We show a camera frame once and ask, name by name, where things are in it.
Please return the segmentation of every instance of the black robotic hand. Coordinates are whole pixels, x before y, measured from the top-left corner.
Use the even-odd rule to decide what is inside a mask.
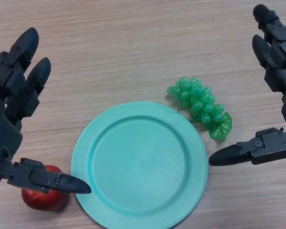
[[[253,15],[265,37],[255,35],[252,47],[266,71],[266,83],[273,92],[283,94],[282,114],[286,121],[286,26],[274,11],[264,5],[257,5]],[[252,161],[256,165],[282,158],[286,158],[286,132],[282,128],[270,128],[256,132],[250,141],[238,142],[215,152],[209,158],[209,163],[212,166],[226,166]]]
[[[67,174],[48,172],[39,162],[22,158],[11,160],[21,141],[21,121],[30,117],[39,104],[42,92],[50,75],[51,63],[42,59],[30,72],[24,72],[37,50],[39,36],[34,28],[25,31],[12,45],[9,52],[0,53],[0,181],[41,192],[57,189],[73,193],[91,193],[84,181]]]

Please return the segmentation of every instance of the apple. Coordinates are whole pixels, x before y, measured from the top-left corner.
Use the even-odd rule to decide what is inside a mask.
[[[56,166],[46,165],[46,170],[49,172],[62,173]],[[48,193],[22,189],[21,195],[27,206],[41,211],[59,211],[66,205],[70,197],[70,194],[67,192],[52,189]]]

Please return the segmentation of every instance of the wooden table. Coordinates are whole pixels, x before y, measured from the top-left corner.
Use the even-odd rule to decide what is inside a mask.
[[[40,34],[37,63],[51,76],[33,117],[23,120],[15,156],[70,172],[73,147],[99,113],[128,101],[169,104],[166,88],[197,76],[233,117],[217,144],[200,132],[210,156],[258,130],[286,126],[281,95],[264,82],[251,48],[261,32],[255,0],[0,0],[0,52],[29,27]],[[286,23],[286,0],[263,1]],[[20,189],[0,184],[0,229],[99,229],[72,196],[61,213],[28,208]],[[210,167],[205,193],[178,229],[286,229],[286,159]]]

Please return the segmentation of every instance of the bunch of grapes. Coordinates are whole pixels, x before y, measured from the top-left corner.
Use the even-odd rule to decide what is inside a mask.
[[[215,140],[224,141],[232,129],[231,116],[224,106],[215,104],[215,96],[208,87],[203,87],[197,78],[182,77],[167,93],[188,109],[194,122],[202,122]]]

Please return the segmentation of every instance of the turquoise plate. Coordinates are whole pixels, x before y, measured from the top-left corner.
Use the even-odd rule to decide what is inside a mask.
[[[109,229],[168,229],[197,205],[207,180],[204,144],[175,110],[151,102],[113,107],[96,117],[75,146],[71,174],[91,194],[83,209]]]

